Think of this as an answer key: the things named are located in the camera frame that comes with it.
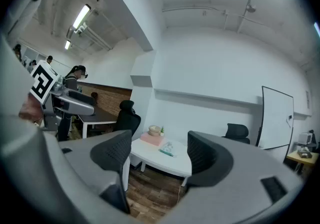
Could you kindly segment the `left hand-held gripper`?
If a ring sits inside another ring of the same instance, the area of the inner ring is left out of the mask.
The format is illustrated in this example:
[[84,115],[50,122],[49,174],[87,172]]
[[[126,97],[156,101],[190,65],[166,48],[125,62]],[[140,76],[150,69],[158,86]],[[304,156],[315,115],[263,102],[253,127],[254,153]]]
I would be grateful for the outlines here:
[[30,73],[34,79],[29,92],[31,120],[44,131],[57,131],[64,113],[91,116],[93,98],[67,89],[65,79],[46,61],[40,60]]

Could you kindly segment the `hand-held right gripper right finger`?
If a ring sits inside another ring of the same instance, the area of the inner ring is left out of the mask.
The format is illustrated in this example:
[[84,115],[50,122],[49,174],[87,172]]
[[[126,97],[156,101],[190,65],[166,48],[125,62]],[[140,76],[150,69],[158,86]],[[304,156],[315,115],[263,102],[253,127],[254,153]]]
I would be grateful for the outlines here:
[[268,152],[218,136],[189,131],[187,154],[191,161],[188,188],[260,191],[263,183],[289,192],[301,179]]

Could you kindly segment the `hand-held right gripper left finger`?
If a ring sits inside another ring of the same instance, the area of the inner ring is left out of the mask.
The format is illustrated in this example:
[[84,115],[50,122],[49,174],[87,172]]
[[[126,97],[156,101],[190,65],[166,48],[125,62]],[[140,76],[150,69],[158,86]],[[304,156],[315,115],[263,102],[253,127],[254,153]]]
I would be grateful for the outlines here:
[[88,139],[60,142],[65,157],[82,181],[100,198],[129,214],[126,198],[132,132],[121,130]]

